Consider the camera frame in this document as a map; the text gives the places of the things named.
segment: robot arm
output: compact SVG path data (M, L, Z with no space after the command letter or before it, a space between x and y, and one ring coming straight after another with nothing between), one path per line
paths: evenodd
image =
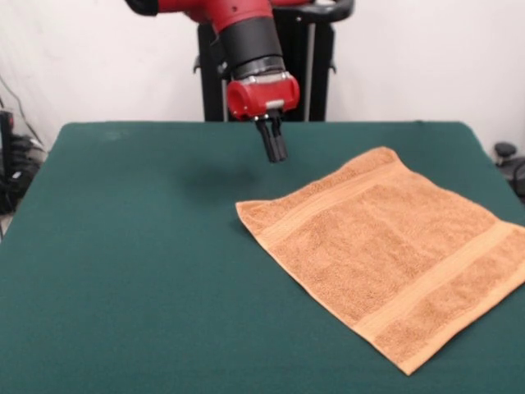
M227 77L226 96L231 114L254 121L271 162L286 159L281 115L299 104L299 84L286 71L272 7L312 6L310 0L126 0L145 16L184 12L199 23L211 22L217 35L212 44L221 76ZM352 4L354 0L340 0ZM334 10L317 6L317 9Z

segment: table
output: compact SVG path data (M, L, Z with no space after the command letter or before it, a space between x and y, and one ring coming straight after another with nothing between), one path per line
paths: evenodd
M525 209L461 123L71 124L0 247L2 394L523 392L525 289L407 378L312 300L234 203L388 146L504 220Z

